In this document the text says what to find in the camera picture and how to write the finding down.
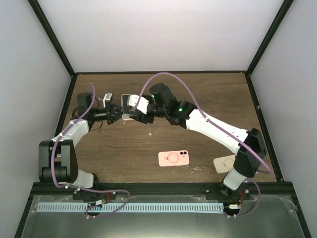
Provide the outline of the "white phone case with ring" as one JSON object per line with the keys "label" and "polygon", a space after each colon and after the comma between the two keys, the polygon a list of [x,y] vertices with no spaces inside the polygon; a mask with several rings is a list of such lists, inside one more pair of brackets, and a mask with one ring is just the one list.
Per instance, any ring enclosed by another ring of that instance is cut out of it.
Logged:
{"label": "white phone case with ring", "polygon": [[124,121],[133,120],[134,116],[137,116],[138,113],[132,110],[132,106],[128,105],[130,94],[121,95],[121,107],[122,107],[122,119]]}

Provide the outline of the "black screen smartphone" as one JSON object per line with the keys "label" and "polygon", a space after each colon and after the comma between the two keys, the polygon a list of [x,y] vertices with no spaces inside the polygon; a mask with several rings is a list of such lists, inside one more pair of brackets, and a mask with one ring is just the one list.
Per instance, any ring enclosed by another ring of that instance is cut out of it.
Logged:
{"label": "black screen smartphone", "polygon": [[121,106],[122,106],[122,113],[126,116],[135,116],[138,113],[132,110],[132,106],[128,105],[129,98],[131,94],[122,94],[121,95]]}

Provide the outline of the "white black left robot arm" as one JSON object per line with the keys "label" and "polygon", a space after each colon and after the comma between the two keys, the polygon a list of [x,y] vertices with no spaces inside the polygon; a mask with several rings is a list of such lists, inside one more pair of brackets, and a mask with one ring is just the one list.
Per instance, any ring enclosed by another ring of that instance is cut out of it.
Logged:
{"label": "white black left robot arm", "polygon": [[91,93],[78,94],[77,107],[68,126],[53,139],[39,144],[40,181],[54,182],[60,188],[84,188],[88,199],[98,199],[101,187],[94,183],[96,175],[79,169],[75,146],[96,122],[113,124],[121,115],[122,107],[112,103],[111,93],[106,93],[102,99]]}

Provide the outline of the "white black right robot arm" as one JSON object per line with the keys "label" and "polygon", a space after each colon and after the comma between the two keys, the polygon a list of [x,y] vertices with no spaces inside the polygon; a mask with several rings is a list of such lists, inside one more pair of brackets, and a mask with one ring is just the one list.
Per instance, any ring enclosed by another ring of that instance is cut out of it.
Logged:
{"label": "white black right robot arm", "polygon": [[165,118],[171,125],[198,132],[229,149],[235,161],[219,186],[224,199],[234,198],[240,185],[253,178],[260,165],[265,164],[266,147],[258,129],[247,131],[224,123],[206,114],[196,103],[177,100],[163,83],[152,86],[149,95],[129,96],[127,105],[137,112],[136,121],[148,124],[155,117]]}

